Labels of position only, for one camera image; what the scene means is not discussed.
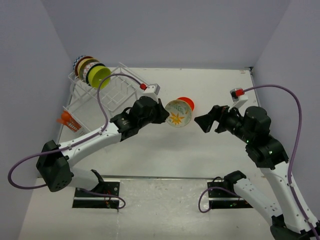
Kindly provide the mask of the cream floral patterned bowl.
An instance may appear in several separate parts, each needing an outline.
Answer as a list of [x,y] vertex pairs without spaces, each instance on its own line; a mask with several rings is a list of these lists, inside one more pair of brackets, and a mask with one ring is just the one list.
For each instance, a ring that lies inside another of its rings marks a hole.
[[167,103],[165,110],[169,113],[166,122],[175,128],[185,127],[193,117],[191,106],[181,99],[175,99]]

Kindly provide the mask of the blue triangle patterned bowl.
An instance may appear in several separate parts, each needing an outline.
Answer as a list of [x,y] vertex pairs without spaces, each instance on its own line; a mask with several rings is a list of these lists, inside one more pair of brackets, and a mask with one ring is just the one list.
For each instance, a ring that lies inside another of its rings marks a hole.
[[83,73],[82,73],[82,79],[83,79],[83,81],[87,81],[87,74],[88,74],[88,72],[89,72],[89,70],[93,67],[93,66],[95,66],[95,65],[97,65],[97,64],[99,64],[100,62],[97,62],[97,61],[95,61],[95,62],[90,62],[90,63],[88,63],[85,67],[84,67],[84,69],[83,69]]

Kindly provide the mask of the orange plastic bowl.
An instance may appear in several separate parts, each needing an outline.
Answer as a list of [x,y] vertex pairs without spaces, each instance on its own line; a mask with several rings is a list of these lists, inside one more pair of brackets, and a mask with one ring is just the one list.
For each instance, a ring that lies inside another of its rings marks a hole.
[[192,99],[185,96],[179,97],[177,99],[186,102],[190,106],[192,111],[195,109],[195,104]]

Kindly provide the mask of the lime green bowl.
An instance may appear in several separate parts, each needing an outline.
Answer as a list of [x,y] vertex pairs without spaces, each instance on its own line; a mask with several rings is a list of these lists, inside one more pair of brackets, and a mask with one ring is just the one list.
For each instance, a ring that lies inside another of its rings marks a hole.
[[89,69],[86,80],[92,88],[98,88],[101,81],[111,74],[112,72],[108,67],[97,64]]

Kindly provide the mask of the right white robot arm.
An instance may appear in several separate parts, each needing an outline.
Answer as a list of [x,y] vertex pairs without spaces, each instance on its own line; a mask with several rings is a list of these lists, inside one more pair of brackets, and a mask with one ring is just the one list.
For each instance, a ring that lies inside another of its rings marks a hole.
[[311,213],[289,173],[289,158],[283,145],[270,135],[271,119],[265,109],[250,106],[240,115],[237,108],[215,105],[195,122],[208,133],[218,122],[216,133],[230,132],[243,141],[248,157],[268,181],[276,197],[267,198],[239,170],[224,177],[223,191],[248,202],[268,223],[276,240],[320,238],[320,221]]

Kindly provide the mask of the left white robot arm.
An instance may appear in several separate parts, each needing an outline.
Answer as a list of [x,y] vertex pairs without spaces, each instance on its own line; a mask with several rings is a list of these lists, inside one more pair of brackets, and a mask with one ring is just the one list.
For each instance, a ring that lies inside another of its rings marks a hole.
[[148,124],[162,124],[169,117],[161,100],[142,96],[132,107],[115,115],[108,123],[74,140],[57,145],[48,141],[36,168],[51,192],[65,187],[84,189],[92,196],[103,193],[102,177],[96,170],[76,168],[76,164],[107,146],[120,143]]

